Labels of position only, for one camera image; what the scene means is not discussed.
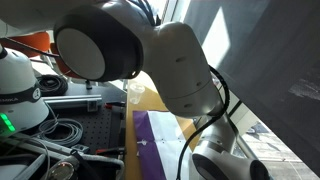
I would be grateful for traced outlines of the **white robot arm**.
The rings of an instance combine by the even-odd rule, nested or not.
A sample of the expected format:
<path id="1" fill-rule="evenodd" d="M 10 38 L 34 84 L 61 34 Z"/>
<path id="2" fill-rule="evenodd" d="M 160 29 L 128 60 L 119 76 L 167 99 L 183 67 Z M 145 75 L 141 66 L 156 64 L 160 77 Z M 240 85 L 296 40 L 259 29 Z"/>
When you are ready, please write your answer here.
<path id="1" fill-rule="evenodd" d="M 264 164 L 232 149 L 237 129 L 227 114 L 226 84 L 210 66 L 192 28 L 156 23 L 147 0 L 0 0 L 1 35 L 50 30 L 63 62 L 92 81 L 149 75 L 173 114 L 207 117 L 194 132 L 192 161 L 205 180 L 270 180 Z"/>

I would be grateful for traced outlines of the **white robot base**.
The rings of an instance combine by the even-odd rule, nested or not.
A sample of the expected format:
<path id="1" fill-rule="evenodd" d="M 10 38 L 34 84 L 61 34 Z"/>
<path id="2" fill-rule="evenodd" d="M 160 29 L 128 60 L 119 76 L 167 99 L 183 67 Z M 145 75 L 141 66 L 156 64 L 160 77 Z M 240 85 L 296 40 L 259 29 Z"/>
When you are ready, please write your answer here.
<path id="1" fill-rule="evenodd" d="M 1 47 L 0 52 L 0 136 L 8 137 L 43 122 L 49 109 L 29 58 Z"/>

